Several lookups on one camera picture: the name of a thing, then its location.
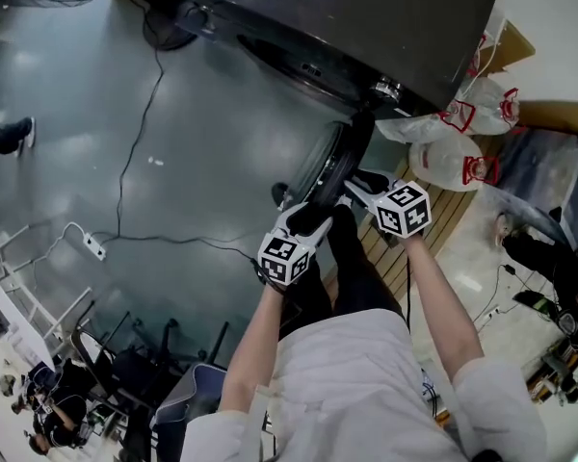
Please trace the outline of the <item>white plastic bag red print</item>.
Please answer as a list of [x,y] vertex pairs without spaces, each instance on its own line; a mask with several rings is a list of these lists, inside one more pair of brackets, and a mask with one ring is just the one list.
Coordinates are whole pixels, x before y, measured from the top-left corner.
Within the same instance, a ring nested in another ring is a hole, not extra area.
[[443,112],[413,118],[377,120],[376,127],[391,141],[421,144],[464,134],[475,113],[474,105],[454,100]]
[[478,75],[478,72],[481,69],[481,61],[482,61],[482,52],[488,48],[493,43],[493,39],[491,34],[488,31],[484,31],[481,39],[479,41],[478,47],[476,52],[472,58],[472,61],[467,69],[466,77],[473,78]]
[[468,121],[468,135],[496,136],[510,132],[520,113],[518,88],[505,89],[487,77],[465,79],[458,99],[473,113]]
[[499,177],[498,159],[486,156],[471,137],[461,134],[414,143],[408,165],[418,179],[457,193],[495,185]]

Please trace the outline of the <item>person's left shoe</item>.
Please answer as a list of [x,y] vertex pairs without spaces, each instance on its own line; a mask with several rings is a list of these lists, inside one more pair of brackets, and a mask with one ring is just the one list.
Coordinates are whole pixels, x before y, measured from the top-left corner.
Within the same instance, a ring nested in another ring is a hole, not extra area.
[[293,204],[294,195],[286,183],[274,183],[271,188],[271,193],[276,208],[280,212],[284,212]]

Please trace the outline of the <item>person's left forearm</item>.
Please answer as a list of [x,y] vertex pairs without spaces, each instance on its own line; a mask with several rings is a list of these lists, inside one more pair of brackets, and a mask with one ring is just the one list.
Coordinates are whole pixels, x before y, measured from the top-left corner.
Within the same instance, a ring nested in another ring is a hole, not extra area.
[[219,410],[248,413],[258,387],[270,385],[275,363],[283,295],[266,284],[235,349],[223,381]]

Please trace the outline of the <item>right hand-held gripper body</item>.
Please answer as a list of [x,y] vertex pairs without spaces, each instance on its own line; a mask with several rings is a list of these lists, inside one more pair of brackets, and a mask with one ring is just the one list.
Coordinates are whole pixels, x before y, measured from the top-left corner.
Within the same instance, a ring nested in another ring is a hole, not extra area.
[[379,229],[397,238],[408,238],[432,223],[429,196],[415,182],[379,197],[374,209]]

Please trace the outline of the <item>flat brown cardboard sheet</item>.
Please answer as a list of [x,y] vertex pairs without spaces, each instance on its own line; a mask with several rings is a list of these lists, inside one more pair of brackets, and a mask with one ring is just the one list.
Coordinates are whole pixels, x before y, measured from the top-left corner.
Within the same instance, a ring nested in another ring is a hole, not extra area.
[[578,102],[560,100],[521,101],[521,124],[578,135]]

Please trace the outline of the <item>white metal table frame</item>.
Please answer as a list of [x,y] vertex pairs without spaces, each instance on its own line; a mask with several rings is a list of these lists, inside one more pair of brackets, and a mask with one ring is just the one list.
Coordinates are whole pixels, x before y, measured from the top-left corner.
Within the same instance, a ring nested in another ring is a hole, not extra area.
[[38,264],[47,262],[71,229],[81,234],[82,241],[84,234],[88,233],[80,224],[70,221],[40,257],[29,259],[15,267],[7,261],[4,250],[30,231],[31,227],[25,225],[0,240],[0,318],[6,324],[6,340],[13,348],[21,351],[24,359],[33,363],[42,361],[52,366],[55,356],[71,349],[70,336],[90,321],[87,314],[95,304],[92,288],[87,287],[61,314],[54,315],[37,297],[37,287],[28,286],[21,275],[26,269],[36,272]]

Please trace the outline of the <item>plastic wrapped dark bundle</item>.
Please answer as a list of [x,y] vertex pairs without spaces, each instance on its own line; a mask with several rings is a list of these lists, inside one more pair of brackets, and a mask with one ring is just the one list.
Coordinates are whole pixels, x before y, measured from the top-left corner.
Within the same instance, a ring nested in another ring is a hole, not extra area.
[[578,249],[578,135],[529,129],[506,136],[496,189],[520,222]]

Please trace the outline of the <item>person's black trousers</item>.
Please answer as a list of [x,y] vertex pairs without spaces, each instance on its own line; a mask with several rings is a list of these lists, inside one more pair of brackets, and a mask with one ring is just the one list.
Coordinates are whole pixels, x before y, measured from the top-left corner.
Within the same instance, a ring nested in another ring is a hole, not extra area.
[[331,301],[313,261],[308,270],[285,292],[279,338],[318,321],[371,309],[401,316],[402,308],[367,259],[352,210],[338,205],[332,210],[328,243],[337,265],[338,295]]

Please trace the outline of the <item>open brown cardboard box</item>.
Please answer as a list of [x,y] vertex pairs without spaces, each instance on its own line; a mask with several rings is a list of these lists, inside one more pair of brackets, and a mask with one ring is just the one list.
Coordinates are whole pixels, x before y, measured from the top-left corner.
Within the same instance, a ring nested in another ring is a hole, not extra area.
[[484,75],[504,72],[509,65],[535,54],[534,45],[508,19],[504,19],[493,37],[486,33],[486,41],[480,50],[480,70]]

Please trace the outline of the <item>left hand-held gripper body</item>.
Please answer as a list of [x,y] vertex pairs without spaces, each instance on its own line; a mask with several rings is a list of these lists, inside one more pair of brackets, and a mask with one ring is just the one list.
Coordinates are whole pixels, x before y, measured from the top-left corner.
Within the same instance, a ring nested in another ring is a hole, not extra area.
[[260,245],[257,262],[273,282],[289,286],[308,271],[316,248],[297,244],[289,232],[273,229]]

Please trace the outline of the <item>person's white shirt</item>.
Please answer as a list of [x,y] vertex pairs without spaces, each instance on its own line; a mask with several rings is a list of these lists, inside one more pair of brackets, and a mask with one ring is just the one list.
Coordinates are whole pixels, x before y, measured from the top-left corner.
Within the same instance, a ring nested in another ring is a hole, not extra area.
[[[278,462],[468,462],[433,420],[404,320],[368,310],[303,327],[278,346],[268,413]],[[452,398],[479,449],[546,462],[546,433],[520,369],[464,365]]]

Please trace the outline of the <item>person's right forearm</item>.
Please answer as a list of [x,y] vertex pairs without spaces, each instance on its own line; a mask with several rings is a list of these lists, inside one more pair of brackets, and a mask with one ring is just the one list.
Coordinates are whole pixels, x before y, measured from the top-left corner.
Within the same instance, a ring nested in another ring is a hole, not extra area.
[[448,378],[484,351],[473,320],[451,287],[421,235],[403,241],[433,344]]

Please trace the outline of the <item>black washer door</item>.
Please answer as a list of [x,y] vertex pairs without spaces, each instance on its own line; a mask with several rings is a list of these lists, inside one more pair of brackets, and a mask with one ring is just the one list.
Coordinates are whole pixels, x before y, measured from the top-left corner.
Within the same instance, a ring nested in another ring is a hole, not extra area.
[[290,207],[303,202],[321,209],[333,206],[344,191],[345,180],[359,167],[374,129],[375,117],[365,110],[347,121],[327,123],[295,180],[286,183],[294,195]]

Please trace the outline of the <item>black office chair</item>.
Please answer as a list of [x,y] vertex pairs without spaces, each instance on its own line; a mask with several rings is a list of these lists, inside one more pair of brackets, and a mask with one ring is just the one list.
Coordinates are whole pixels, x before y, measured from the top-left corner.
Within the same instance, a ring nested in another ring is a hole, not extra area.
[[100,392],[90,397],[126,419],[119,462],[180,462],[187,424],[216,411],[226,369],[216,364],[229,324],[223,324],[212,349],[195,356],[172,354],[169,320],[159,346],[148,342],[141,322],[132,326],[143,342],[118,353],[110,338],[98,341],[79,328],[70,343]]

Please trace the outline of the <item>black washing machine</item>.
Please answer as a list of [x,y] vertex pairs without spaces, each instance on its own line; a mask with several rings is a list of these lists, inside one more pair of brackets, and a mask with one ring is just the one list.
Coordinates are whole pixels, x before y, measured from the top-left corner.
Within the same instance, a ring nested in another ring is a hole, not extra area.
[[[181,25],[242,47],[296,86],[379,119],[455,98],[495,0],[186,0]],[[373,90],[381,76],[399,102]]]

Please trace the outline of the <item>black pouch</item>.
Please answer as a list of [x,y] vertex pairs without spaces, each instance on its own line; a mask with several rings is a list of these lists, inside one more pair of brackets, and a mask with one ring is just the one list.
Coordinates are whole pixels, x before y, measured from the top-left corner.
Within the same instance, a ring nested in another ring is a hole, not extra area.
[[516,303],[524,305],[549,318],[558,315],[558,308],[554,301],[545,295],[532,290],[524,290],[512,298]]

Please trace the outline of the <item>white power strip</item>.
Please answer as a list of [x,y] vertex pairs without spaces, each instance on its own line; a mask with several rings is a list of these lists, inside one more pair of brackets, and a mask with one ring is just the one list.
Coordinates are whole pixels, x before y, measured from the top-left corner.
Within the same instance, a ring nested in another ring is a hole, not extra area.
[[100,262],[103,262],[106,259],[107,253],[105,248],[91,233],[84,234],[83,244],[86,249]]

